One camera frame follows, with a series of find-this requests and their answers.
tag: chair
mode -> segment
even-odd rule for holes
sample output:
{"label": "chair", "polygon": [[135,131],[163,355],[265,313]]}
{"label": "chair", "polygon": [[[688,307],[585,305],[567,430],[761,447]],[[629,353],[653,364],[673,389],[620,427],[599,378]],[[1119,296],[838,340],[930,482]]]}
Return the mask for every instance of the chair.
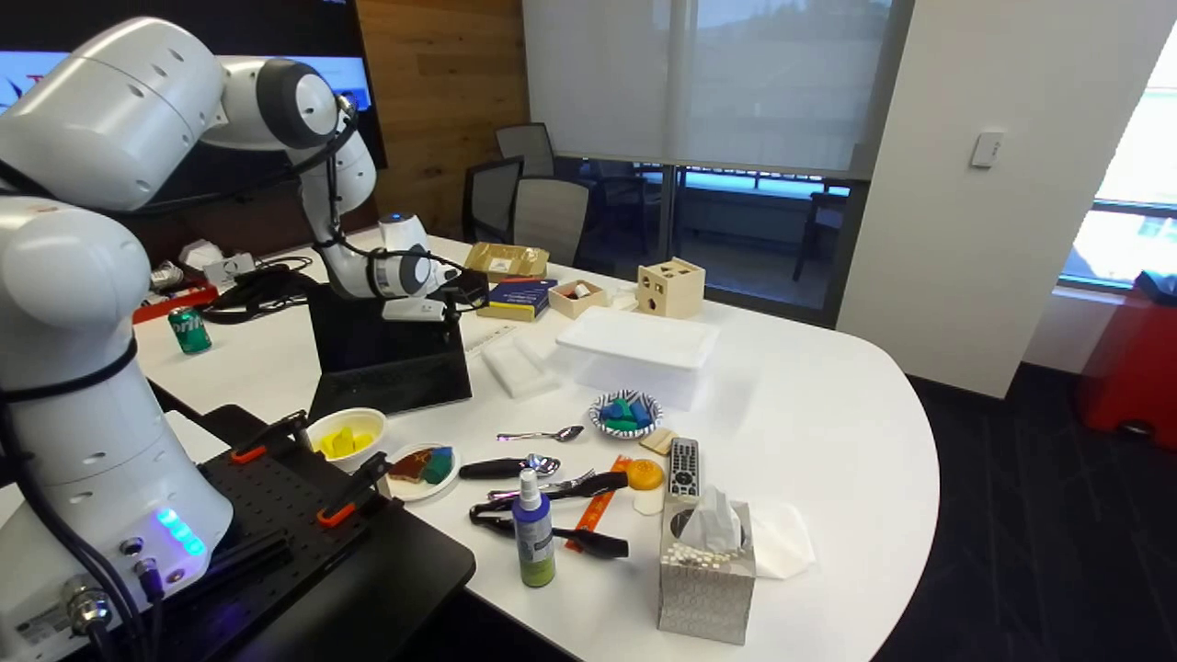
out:
{"label": "chair", "polygon": [[523,159],[523,175],[556,175],[556,148],[544,122],[495,129],[504,159]]}
{"label": "chair", "polygon": [[516,241],[548,251],[553,259],[576,265],[588,218],[588,188],[572,180],[517,180]]}
{"label": "chair", "polygon": [[467,241],[516,241],[516,196],[523,159],[480,163],[467,167]]}
{"label": "chair", "polygon": [[808,196],[808,214],[805,214],[805,227],[802,227],[793,278],[802,278],[805,259],[818,258],[821,236],[847,227],[847,207],[848,207],[848,196],[832,196],[832,189],[814,189]]}

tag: white table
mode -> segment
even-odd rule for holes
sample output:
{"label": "white table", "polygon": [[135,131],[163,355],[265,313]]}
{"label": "white table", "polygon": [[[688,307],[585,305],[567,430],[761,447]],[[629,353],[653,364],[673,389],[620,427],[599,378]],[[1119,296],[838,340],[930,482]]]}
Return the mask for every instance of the white table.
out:
{"label": "white table", "polygon": [[[435,251],[464,258],[460,241],[437,239]],[[626,305],[629,283],[588,278],[605,288],[614,305]],[[548,588],[523,588],[516,545],[467,522],[467,507],[488,490],[486,482],[457,482],[407,507],[474,552],[471,593],[580,659],[871,659],[906,615],[936,519],[936,456],[919,398],[901,367],[862,338],[715,301],[699,321],[719,333],[690,405],[663,405],[667,422],[699,438],[704,482],[745,501],[761,522],[799,507],[818,552],[805,574],[759,579],[743,647],[653,627],[658,519],[635,514],[620,494],[599,530],[629,535],[631,556],[599,563],[560,552],[560,574]],[[464,315],[474,398],[393,415],[388,446],[447,440],[464,458],[538,447],[564,456],[569,474],[602,469],[618,452],[639,456],[635,446],[592,432],[569,446],[493,440],[499,430],[576,422],[602,392],[560,378],[556,389],[512,399],[477,355],[499,340],[495,333],[516,333],[553,355],[567,322],[560,313],[544,313],[538,322]],[[211,333],[211,353],[182,355],[165,321],[142,322],[138,364],[195,413],[243,405],[258,420],[278,420],[307,405],[317,350],[304,307],[211,328]],[[560,505],[556,522],[569,524],[576,511],[580,505]]]}

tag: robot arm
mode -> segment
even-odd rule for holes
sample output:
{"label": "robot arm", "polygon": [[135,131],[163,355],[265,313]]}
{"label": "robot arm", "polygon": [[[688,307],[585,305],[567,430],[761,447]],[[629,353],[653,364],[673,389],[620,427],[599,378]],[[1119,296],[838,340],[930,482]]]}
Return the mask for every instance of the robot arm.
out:
{"label": "robot arm", "polygon": [[333,289],[412,296],[441,283],[412,218],[393,245],[357,251],[337,218],[376,188],[348,106],[282,57],[216,57],[174,22],[131,18],[79,44],[0,115],[0,180],[89,210],[142,210],[195,143],[282,150]]}

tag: bottle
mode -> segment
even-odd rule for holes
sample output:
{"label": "bottle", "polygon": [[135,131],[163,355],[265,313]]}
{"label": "bottle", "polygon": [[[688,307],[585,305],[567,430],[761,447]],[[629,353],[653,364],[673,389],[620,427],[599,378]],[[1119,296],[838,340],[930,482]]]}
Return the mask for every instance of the bottle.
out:
{"label": "bottle", "polygon": [[516,545],[517,545],[517,578],[525,588],[544,588],[556,578],[556,535],[553,535],[553,507],[539,494],[538,469],[517,474],[516,514]]}

